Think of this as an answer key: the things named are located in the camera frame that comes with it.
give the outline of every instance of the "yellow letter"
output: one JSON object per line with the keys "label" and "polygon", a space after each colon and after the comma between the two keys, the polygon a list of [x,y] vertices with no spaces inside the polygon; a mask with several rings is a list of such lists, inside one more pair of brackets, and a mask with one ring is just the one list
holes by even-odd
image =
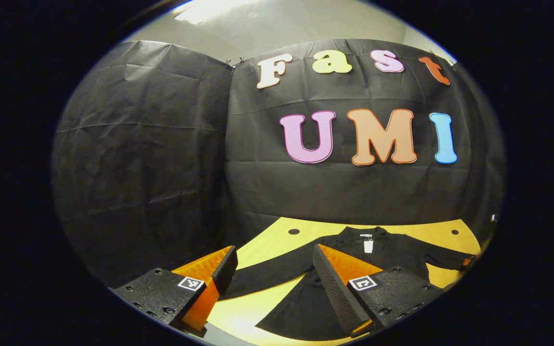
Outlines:
{"label": "yellow letter", "polygon": [[289,53],[282,54],[278,57],[266,59],[258,63],[260,66],[260,82],[258,83],[258,88],[263,88],[267,86],[274,86],[279,83],[279,78],[275,77],[275,72],[281,76],[286,72],[286,63],[292,61],[292,55]]}
{"label": "yellow letter", "polygon": [[314,54],[317,60],[312,66],[317,73],[348,73],[352,70],[352,65],[348,64],[345,54],[338,50],[323,50]]}
{"label": "yellow letter", "polygon": [[348,119],[356,127],[356,156],[352,163],[365,166],[376,161],[371,155],[371,145],[381,162],[386,162],[394,144],[391,157],[395,163],[412,163],[416,161],[414,141],[412,140],[412,119],[410,110],[393,110],[386,129],[380,124],[371,110],[357,109],[348,112]]}

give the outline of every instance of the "letter m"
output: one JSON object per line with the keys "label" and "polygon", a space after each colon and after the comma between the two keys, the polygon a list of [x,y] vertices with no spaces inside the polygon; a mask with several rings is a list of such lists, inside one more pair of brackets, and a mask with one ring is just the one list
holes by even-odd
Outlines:
{"label": "letter m", "polygon": [[352,163],[366,166],[376,161],[371,155],[371,145],[378,154],[381,162],[389,158],[392,147],[394,154],[391,159],[395,163],[412,163],[417,159],[414,153],[412,139],[413,112],[410,110],[393,110],[386,129],[371,110],[356,109],[348,112],[348,119],[356,127],[356,155]]}

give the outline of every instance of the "letter i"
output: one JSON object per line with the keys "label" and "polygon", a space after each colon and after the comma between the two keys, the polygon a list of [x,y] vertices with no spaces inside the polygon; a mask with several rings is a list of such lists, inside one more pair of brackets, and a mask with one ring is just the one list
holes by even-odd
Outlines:
{"label": "letter i", "polygon": [[453,122],[448,114],[433,112],[429,115],[431,122],[437,129],[437,140],[440,149],[435,154],[435,160],[439,163],[457,162],[457,154],[454,152],[453,133],[450,129],[450,123]]}

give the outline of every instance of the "yellow table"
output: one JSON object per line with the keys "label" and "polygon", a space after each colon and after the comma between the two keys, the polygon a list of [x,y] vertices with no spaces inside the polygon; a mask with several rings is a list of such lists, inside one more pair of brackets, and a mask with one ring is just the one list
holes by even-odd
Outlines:
{"label": "yellow table", "polygon": [[[361,229],[376,227],[376,225],[345,225],[281,217],[237,250],[239,261],[237,269],[243,269],[281,256],[321,236],[340,234],[346,226]],[[424,225],[380,226],[391,234],[405,234],[427,243],[469,254],[480,253],[480,246],[476,237],[461,220]],[[293,228],[301,232],[296,235],[288,234],[288,230]],[[429,264],[427,264],[427,267],[431,283],[438,287],[446,287],[446,285],[457,281],[461,275],[457,270],[442,269]],[[263,291],[238,298],[220,300],[215,304],[208,321],[226,333],[258,346],[336,346],[352,341],[352,338],[349,337],[329,341],[295,340],[255,327],[262,318],[281,302],[303,276],[301,275],[294,280]]]}

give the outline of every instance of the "clothing tag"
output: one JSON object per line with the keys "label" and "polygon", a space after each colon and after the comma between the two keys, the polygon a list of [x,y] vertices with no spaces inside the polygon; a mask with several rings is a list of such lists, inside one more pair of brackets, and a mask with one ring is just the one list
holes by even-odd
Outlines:
{"label": "clothing tag", "polygon": [[365,254],[371,254],[371,252],[373,252],[373,241],[372,240],[365,240],[364,246],[365,246]]}

